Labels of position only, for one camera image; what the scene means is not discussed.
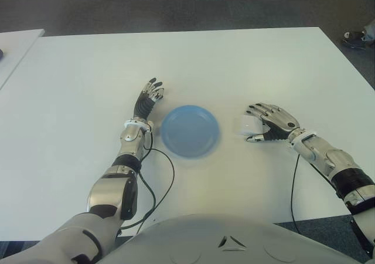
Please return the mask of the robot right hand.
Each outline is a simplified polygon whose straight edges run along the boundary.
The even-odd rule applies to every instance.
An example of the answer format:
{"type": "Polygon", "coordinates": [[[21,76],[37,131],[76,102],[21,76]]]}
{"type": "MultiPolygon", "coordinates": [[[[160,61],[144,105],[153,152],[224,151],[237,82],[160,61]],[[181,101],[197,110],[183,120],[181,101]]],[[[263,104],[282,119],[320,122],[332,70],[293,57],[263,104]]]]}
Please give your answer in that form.
{"type": "Polygon", "coordinates": [[[258,118],[268,127],[262,134],[248,136],[246,142],[286,140],[295,130],[300,128],[299,122],[287,111],[273,104],[256,103],[248,106],[247,114],[258,118]]]}

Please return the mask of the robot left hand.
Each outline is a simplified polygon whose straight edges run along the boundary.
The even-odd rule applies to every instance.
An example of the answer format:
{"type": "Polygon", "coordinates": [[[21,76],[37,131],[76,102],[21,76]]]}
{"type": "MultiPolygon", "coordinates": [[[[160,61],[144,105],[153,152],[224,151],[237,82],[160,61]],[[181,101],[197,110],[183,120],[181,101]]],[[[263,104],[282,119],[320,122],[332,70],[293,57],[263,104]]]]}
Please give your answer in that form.
{"type": "Polygon", "coordinates": [[[141,90],[134,106],[134,118],[147,121],[155,103],[163,98],[164,88],[162,82],[157,82],[154,77],[146,83],[141,90]]]}

